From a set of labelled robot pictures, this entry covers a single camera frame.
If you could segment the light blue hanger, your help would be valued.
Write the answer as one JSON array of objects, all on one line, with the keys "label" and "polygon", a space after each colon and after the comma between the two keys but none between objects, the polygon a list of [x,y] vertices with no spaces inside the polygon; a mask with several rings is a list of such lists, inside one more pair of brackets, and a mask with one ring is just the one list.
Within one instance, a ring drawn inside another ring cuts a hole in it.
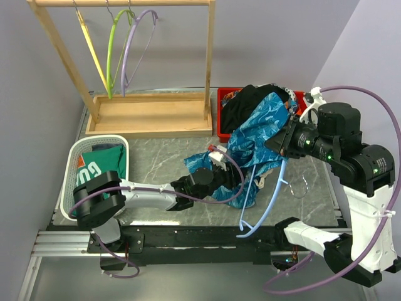
[{"label": "light blue hanger", "polygon": [[[274,189],[273,195],[272,195],[272,197],[271,197],[266,209],[264,210],[264,213],[262,214],[262,216],[260,217],[260,219],[258,220],[258,222],[255,225],[249,224],[244,219],[244,213],[246,211],[246,202],[247,202],[247,199],[249,197],[249,191],[246,192],[245,202],[244,202],[244,204],[242,206],[241,215],[239,217],[239,230],[240,230],[241,233],[236,235],[236,238],[239,238],[239,239],[249,238],[251,235],[253,235],[256,232],[256,230],[258,230],[260,228],[262,223],[269,216],[273,206],[275,205],[275,202],[276,202],[276,200],[278,198],[278,195],[279,195],[279,192],[280,192],[280,189],[281,189],[282,185],[287,185],[290,188],[290,193],[294,198],[301,199],[301,198],[303,198],[303,197],[305,197],[307,195],[307,193],[309,192],[310,188],[309,188],[309,184],[308,184],[304,174],[302,174],[301,178],[302,178],[302,180],[304,182],[304,185],[305,185],[305,191],[304,191],[303,194],[297,195],[297,194],[294,193],[293,185],[290,182],[288,182],[288,181],[286,181],[284,179],[284,173],[286,171],[286,166],[287,166],[287,162],[285,160],[282,160],[281,161],[281,167],[280,167],[280,170],[279,170],[278,179],[277,179],[277,182],[276,182],[276,185],[275,185],[275,189]],[[253,171],[251,173],[250,182],[249,182],[249,185],[248,185],[248,190],[250,190],[250,188],[251,188],[251,182],[254,179],[255,170],[256,170],[256,166],[253,167]]]}]

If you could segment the green shirt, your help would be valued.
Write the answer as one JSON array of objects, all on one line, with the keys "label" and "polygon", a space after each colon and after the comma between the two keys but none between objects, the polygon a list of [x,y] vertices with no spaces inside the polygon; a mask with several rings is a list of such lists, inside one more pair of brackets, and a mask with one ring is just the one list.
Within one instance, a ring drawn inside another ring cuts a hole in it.
[{"label": "green shirt", "polygon": [[119,178],[126,178],[127,152],[123,145],[82,153],[78,157],[76,186],[107,171],[116,171]]}]

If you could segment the white laundry basket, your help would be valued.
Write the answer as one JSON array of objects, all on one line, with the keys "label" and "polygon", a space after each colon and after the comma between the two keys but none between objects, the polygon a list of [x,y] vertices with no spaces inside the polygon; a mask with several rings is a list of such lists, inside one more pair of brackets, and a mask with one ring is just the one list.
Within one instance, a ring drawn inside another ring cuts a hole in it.
[{"label": "white laundry basket", "polygon": [[68,160],[66,163],[65,174],[63,184],[60,192],[60,205],[59,211],[62,216],[68,221],[73,221],[73,218],[68,216],[70,209],[75,204],[73,199],[73,189],[76,187],[76,175],[78,170],[78,158],[82,153],[89,152],[92,150],[94,145],[101,144],[122,144],[126,150],[126,176],[124,179],[128,179],[129,172],[129,144],[126,138],[121,135],[108,134],[108,135],[93,135],[82,138],[75,142],[70,149],[68,154]]}]

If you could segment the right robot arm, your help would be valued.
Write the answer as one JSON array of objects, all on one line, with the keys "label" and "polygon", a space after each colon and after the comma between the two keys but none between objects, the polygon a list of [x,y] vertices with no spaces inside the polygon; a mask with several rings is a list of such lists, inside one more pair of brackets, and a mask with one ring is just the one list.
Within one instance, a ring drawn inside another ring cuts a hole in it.
[{"label": "right robot arm", "polygon": [[311,156],[326,162],[340,180],[348,199],[352,233],[327,232],[287,218],[275,226],[274,242],[282,250],[302,246],[321,255],[342,277],[372,287],[382,272],[400,270],[400,257],[392,244],[391,226],[377,235],[394,192],[395,164],[380,145],[362,142],[360,112],[347,103],[325,103],[316,109],[317,121],[308,114],[291,117],[265,146],[283,156]]}]

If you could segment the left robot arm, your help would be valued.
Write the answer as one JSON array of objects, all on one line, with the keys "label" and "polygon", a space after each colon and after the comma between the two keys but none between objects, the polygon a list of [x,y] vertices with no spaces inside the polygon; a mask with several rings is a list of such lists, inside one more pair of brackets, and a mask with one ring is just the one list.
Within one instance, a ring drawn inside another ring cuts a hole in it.
[{"label": "left robot arm", "polygon": [[212,196],[219,188],[233,190],[243,182],[242,171],[233,164],[212,169],[200,167],[163,185],[134,183],[119,178],[115,171],[107,171],[74,188],[75,204],[68,216],[77,220],[79,229],[93,231],[105,248],[116,252],[125,243],[115,217],[119,211],[126,208],[183,211]]}]

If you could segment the yellow hanger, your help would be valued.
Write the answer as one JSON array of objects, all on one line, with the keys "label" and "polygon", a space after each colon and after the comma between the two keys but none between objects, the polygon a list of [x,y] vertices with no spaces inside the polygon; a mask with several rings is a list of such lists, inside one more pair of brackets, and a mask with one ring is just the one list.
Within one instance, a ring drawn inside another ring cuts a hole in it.
[{"label": "yellow hanger", "polygon": [[80,24],[83,36],[85,38],[85,41],[86,41],[87,47],[88,47],[88,49],[90,51],[91,57],[93,59],[93,62],[95,64],[96,70],[97,70],[97,72],[99,74],[99,77],[100,77],[100,79],[101,79],[101,81],[103,83],[104,88],[107,89],[107,81],[106,81],[106,78],[104,76],[103,69],[102,69],[100,61],[98,59],[97,53],[95,51],[95,47],[94,47],[93,42],[91,40],[91,36],[90,36],[89,30],[88,30],[88,27],[87,27],[87,25],[85,23],[85,20],[84,20],[84,18],[82,16],[80,10],[77,8],[75,1],[73,1],[73,4],[75,6],[77,19],[78,19],[78,22]]}]

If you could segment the green hanger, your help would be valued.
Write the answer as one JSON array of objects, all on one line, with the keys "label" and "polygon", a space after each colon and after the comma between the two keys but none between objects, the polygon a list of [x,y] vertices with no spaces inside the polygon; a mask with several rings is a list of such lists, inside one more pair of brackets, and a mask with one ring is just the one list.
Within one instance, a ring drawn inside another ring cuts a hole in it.
[{"label": "green hanger", "polygon": [[[116,84],[116,80],[117,80],[117,75],[118,75],[118,72],[119,72],[119,70],[121,68],[121,65],[122,65],[123,53],[124,53],[125,47],[127,45],[129,32],[130,32],[130,30],[132,28],[133,21],[135,19],[135,13],[133,13],[130,9],[123,9],[116,16],[114,16],[112,14],[112,12],[110,11],[109,1],[105,1],[105,3],[106,3],[107,11],[109,12],[110,16],[112,17],[112,21],[113,21],[112,27],[111,27],[111,30],[110,30],[109,39],[108,39],[107,63],[106,63],[106,90],[107,90],[108,98],[112,99],[113,98],[113,91],[115,89],[115,84]],[[124,14],[127,16],[127,22],[128,22],[128,25],[129,25],[129,29],[128,29],[128,32],[126,34],[124,44],[122,46],[122,52],[120,53],[118,64],[117,64],[117,67],[115,69],[115,74],[112,75],[112,71],[113,71],[113,69],[112,69],[112,61],[113,61],[113,49],[114,49],[113,45],[114,45],[114,41],[115,41],[115,33],[116,33],[116,30],[117,30],[117,25],[119,23],[119,20]]]}]

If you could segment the blue patterned shorts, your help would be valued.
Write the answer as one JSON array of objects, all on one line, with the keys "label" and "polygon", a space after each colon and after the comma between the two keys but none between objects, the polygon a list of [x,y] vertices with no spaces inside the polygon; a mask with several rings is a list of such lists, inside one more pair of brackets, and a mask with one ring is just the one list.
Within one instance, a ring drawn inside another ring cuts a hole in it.
[{"label": "blue patterned shorts", "polygon": [[[289,119],[288,108],[275,94],[269,94],[254,109],[250,117],[230,135],[226,145],[229,155],[242,169],[245,177],[244,191],[228,205],[241,209],[249,191],[246,207],[256,202],[256,194],[269,171],[281,165],[285,158],[264,146],[264,142],[278,133]],[[253,167],[256,166],[251,188],[248,185]]]}]

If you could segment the wooden clothes rack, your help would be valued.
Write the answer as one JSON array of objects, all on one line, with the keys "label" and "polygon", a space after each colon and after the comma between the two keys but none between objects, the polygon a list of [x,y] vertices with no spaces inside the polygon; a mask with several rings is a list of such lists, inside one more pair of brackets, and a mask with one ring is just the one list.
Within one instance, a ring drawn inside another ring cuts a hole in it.
[{"label": "wooden clothes rack", "polygon": [[[29,1],[42,28],[58,53],[66,72],[78,90],[90,117],[88,135],[119,134],[129,139],[207,137],[212,134],[210,101],[215,1]],[[203,92],[134,93],[108,99],[91,97],[84,79],[71,58],[47,8],[123,6],[206,6],[206,82]]]}]

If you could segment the black base frame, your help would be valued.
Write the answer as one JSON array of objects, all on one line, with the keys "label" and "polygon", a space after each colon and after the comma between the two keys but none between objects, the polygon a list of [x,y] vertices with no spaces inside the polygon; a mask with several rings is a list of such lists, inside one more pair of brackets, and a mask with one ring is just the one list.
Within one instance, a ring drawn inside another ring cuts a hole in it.
[{"label": "black base frame", "polygon": [[292,255],[303,247],[284,242],[274,226],[262,226],[247,238],[238,238],[234,226],[122,226],[121,237],[103,243],[91,234],[90,254],[107,250],[121,254],[139,267],[164,264],[253,263],[271,264],[271,256]]}]

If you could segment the black garment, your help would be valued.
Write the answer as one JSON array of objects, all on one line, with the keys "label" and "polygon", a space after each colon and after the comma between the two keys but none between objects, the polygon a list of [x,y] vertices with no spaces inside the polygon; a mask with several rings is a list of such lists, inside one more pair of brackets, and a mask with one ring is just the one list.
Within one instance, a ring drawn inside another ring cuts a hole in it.
[{"label": "black garment", "polygon": [[240,91],[226,94],[221,100],[221,133],[233,133],[250,117],[259,103],[271,93],[275,93],[287,108],[296,100],[294,91],[274,83],[260,86],[247,85]]}]

